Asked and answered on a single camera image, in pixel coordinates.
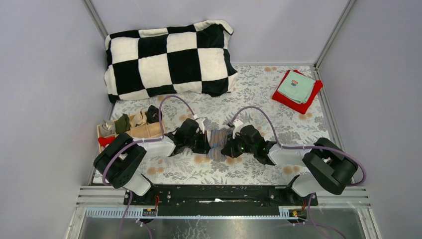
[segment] striped cloth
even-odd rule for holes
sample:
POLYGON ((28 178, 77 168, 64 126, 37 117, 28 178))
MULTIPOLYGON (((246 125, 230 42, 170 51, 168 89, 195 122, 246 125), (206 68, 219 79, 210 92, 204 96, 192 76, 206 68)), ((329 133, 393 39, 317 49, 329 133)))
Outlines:
POLYGON ((213 129, 211 130, 210 147, 211 149, 207 153, 208 158, 212 158, 215 161, 224 162, 226 159, 225 155, 221 154, 227 137, 233 133, 230 128, 213 129))

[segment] wooden box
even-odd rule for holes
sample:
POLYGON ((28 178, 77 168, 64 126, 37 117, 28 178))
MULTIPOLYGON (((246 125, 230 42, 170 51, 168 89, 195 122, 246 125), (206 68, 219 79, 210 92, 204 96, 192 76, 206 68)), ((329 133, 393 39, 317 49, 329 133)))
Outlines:
MULTIPOLYGON (((135 117, 135 115, 129 116, 129 121, 131 121, 135 117)), ((163 123, 164 133, 167 133, 166 126, 163 123)), ((146 123, 144 125, 137 126, 135 128, 131 128, 129 131, 126 131, 127 134, 129 134, 131 137, 137 137, 137 138, 157 138, 161 136, 161 127, 160 122, 157 123, 146 123)), ((114 133, 111 135, 104 136, 104 138, 108 137, 117 137, 118 134, 114 133)), ((100 125, 97 125, 97 137, 103 137, 100 134, 100 125)), ((100 144, 98 144, 99 152, 101 153, 103 151, 100 144)))

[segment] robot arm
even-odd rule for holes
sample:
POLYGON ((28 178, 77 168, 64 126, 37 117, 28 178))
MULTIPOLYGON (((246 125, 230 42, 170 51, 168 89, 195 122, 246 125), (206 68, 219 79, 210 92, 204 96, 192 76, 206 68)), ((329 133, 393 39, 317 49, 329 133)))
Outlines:
MULTIPOLYGON (((233 136, 221 153, 231 157, 251 153, 262 164, 284 163, 307 167, 310 173, 295 177, 289 184, 301 197, 320 191, 340 195, 358 169, 355 162, 329 150, 282 149, 276 142, 266 141, 252 125, 235 120, 232 126, 233 136)), ((318 139, 314 145, 340 150, 326 138, 318 139)))
MULTIPOLYGON (((233 123, 233 136, 228 138, 221 153, 233 158, 251 153, 262 164, 306 166, 310 173, 298 175, 288 185, 300 197, 324 190, 340 195, 358 169, 356 163, 342 155, 319 149, 282 149, 276 142, 265 140, 252 125, 243 124, 239 120, 233 123)), ((210 149, 203 124, 187 119, 175 133, 167 133, 162 139, 152 139, 152 142, 149 139, 149 142, 141 141, 129 147, 123 152, 126 154, 125 159, 118 158, 104 175, 111 159, 134 140, 138 139, 126 133, 120 134, 95 159, 94 167, 113 187, 126 188, 139 196, 145 195, 151 188, 151 182, 136 171, 143 158, 173 156, 183 152, 186 147, 195 153, 207 153, 210 149)), ((314 145, 339 150, 326 138, 320 138, 314 145)))
POLYGON ((118 137, 107 146, 94 161, 94 167, 106 178, 114 188, 126 188, 135 194, 142 196, 151 188, 151 182, 140 172, 137 172, 139 164, 143 158, 167 157, 183 152, 185 148, 190 148, 194 153, 207 153, 210 145, 207 139, 207 131, 204 129, 204 119, 187 119, 175 133, 166 133, 164 137, 148 139, 144 142, 140 138, 132 138, 126 133, 119 134, 118 137), (125 146, 140 141, 125 150, 124 160, 119 157, 110 166, 108 172, 104 174, 111 159, 125 146))

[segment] red cloth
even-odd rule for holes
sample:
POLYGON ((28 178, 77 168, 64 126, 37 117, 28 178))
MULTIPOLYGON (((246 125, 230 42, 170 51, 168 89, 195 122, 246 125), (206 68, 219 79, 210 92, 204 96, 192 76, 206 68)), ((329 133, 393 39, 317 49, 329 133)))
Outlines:
POLYGON ((112 137, 108 137, 108 138, 104 138, 104 137, 99 137, 98 138, 98 143, 102 146, 102 147, 106 147, 107 144, 111 144, 111 142, 113 142, 113 140, 116 137, 112 136, 112 137))
MULTIPOLYGON (((298 70, 294 70, 294 72, 299 73, 301 75, 304 75, 300 73, 298 70)), ((283 79, 281 80, 280 84, 278 85, 277 89, 280 87, 281 83, 284 81, 284 79, 287 77, 287 75, 290 73, 290 70, 286 72, 283 79)), ((301 114, 305 114, 308 110, 309 106, 311 106, 312 101, 315 99, 315 96, 318 94, 320 89, 322 88, 322 82, 321 81, 315 81, 314 88, 312 89, 311 96, 309 97, 308 101, 304 104, 298 104, 289 98, 285 97, 283 94, 277 91, 273 94, 273 100, 278 101, 282 104, 287 105, 288 107, 296 110, 297 112, 301 114)))

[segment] mint green towel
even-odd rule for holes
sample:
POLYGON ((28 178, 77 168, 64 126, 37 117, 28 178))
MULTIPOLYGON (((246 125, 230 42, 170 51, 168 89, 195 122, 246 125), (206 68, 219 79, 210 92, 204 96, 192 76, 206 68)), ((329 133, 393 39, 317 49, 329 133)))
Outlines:
POLYGON ((277 91, 290 100, 298 104, 303 104, 306 103, 311 96, 314 84, 314 79, 290 71, 277 91))

